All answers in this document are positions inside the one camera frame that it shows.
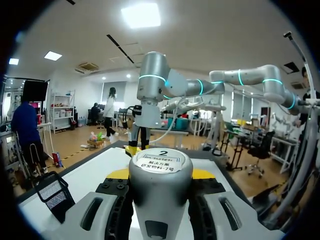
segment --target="yellow pad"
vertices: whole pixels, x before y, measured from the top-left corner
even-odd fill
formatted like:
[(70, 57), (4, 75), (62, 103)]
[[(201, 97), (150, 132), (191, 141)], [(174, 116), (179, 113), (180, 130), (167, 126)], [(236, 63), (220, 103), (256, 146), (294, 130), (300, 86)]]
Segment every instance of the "yellow pad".
[(192, 178), (193, 179), (215, 179), (216, 177), (211, 172), (195, 168), (193, 169), (193, 172), (192, 172)]
[[(106, 176), (106, 178), (108, 179), (128, 179), (128, 177), (129, 177), (128, 168), (113, 171), (108, 176)], [(193, 179), (214, 179), (215, 175), (213, 175), (212, 173), (206, 170), (195, 168), (193, 169), (192, 178)]]

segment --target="number 2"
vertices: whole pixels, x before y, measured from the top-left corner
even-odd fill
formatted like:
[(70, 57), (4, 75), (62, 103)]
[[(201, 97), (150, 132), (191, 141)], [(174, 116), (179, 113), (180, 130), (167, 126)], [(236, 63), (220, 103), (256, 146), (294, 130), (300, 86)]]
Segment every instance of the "number 2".
[(166, 154), (168, 153), (167, 151), (160, 151), (161, 154), (159, 156), (167, 156)]

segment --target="blue jacket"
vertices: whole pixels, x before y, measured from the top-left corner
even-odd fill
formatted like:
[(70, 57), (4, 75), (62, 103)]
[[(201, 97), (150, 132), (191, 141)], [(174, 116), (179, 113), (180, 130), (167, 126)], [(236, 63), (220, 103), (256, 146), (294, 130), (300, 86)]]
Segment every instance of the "blue jacket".
[(14, 111), (11, 129), (14, 132), (17, 131), (21, 146), (41, 141), (37, 129), (36, 109), (30, 106), (27, 101)]

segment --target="ceiling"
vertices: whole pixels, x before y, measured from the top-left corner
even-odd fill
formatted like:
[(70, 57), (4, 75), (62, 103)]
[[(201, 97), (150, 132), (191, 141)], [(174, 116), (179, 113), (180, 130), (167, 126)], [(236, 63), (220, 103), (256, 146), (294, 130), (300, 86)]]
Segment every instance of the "ceiling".
[[(79, 73), (89, 81), (136, 81), (139, 76), (136, 67), (143, 54), (151, 51), (166, 54), (169, 65), (187, 78), (196, 75), (206, 80), (213, 70), (266, 64), (280, 67), (292, 61), (299, 69), (303, 66), (283, 34), (292, 31), (306, 50), (301, 37), (289, 20), (266, 0), (146, 0), (158, 4), (161, 26), (137, 29), (130, 29), (121, 15), (121, 9), (136, 0), (75, 2), (71, 5), (66, 0), (57, 0), (29, 32), (19, 35), (21, 44), (12, 56), (19, 58), (19, 65), (9, 66), (9, 77), (46, 80), (56, 69), (73, 71), (79, 64), (91, 62), (101, 72), (91, 76)], [(119, 43), (135, 64), (107, 35)], [(57, 61), (44, 59), (48, 51), (62, 57)], [(129, 72), (131, 79), (124, 77)], [(301, 72), (287, 75), (281, 71), (281, 76), (290, 90), (290, 82), (302, 81)]]

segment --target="bottle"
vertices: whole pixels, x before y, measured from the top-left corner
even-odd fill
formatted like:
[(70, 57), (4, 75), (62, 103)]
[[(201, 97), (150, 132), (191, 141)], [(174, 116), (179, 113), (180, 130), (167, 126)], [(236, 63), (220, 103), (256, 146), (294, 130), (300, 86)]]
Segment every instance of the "bottle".
[(82, 116), (79, 118), (79, 123), (78, 123), (78, 127), (82, 127)]

